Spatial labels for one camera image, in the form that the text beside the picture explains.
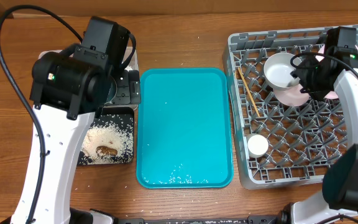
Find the white cup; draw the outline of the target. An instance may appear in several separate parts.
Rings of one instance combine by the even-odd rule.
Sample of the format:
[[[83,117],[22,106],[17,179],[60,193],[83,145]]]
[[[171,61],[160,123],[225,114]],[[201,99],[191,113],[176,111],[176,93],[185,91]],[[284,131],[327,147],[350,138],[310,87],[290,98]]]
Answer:
[[[249,156],[252,158],[262,157],[269,148],[267,138],[260,134],[250,134],[246,137]]]

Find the wooden chopstick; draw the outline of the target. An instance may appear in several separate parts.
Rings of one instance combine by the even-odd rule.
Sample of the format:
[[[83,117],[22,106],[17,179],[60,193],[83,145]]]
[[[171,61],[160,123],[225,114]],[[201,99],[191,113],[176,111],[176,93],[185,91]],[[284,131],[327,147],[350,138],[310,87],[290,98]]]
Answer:
[[[239,73],[239,75],[240,75],[240,77],[242,79],[243,86],[246,88],[246,92],[247,92],[247,94],[248,94],[248,96],[249,96],[249,98],[251,100],[252,106],[254,107],[254,110],[255,110],[257,116],[260,117],[259,110],[258,110],[258,108],[257,108],[257,106],[255,104],[254,98],[253,98],[253,96],[252,96],[252,94],[250,92],[250,89],[249,89],[248,84],[247,84],[247,82],[245,80],[245,77],[244,77],[244,74],[243,74],[243,72],[241,70],[241,67],[237,68],[237,71],[238,71],[238,73]]]

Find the grey bowl with food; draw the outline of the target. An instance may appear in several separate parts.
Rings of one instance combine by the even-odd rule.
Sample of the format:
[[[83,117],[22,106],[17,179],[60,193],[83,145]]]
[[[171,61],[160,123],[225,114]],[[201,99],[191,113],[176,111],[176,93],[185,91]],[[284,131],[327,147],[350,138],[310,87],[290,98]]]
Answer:
[[[291,72],[294,71],[290,63],[293,54],[280,52],[271,55],[264,64],[265,81],[273,90],[289,90],[299,84],[299,78],[293,78]]]

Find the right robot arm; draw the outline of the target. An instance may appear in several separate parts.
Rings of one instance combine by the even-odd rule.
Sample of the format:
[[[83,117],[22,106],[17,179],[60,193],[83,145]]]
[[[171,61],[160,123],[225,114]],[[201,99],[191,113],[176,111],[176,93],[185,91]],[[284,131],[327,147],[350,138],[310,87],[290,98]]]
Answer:
[[[339,26],[326,33],[324,52],[302,52],[303,61],[291,73],[301,93],[322,100],[334,91],[347,128],[347,151],[327,170],[321,191],[288,205],[280,223],[332,223],[358,216],[358,50],[357,30]]]

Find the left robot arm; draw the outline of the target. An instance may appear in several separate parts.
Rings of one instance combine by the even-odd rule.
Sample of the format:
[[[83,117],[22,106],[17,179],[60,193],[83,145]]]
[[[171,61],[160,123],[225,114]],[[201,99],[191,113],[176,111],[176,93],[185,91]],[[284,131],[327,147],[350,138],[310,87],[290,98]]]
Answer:
[[[71,208],[70,194],[82,143],[103,109],[133,113],[140,78],[128,65],[135,37],[117,22],[92,17],[85,36],[47,52],[32,68],[34,129],[24,187],[11,223],[114,223],[100,210]]]

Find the pink bowl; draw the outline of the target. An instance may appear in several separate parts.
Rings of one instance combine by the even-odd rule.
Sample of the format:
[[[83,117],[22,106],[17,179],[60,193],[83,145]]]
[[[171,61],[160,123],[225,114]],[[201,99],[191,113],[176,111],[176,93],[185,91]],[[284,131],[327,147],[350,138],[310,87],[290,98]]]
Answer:
[[[310,96],[307,93],[302,93],[300,90],[303,88],[302,85],[291,87],[288,90],[274,90],[276,99],[287,106],[301,106],[305,104]]]

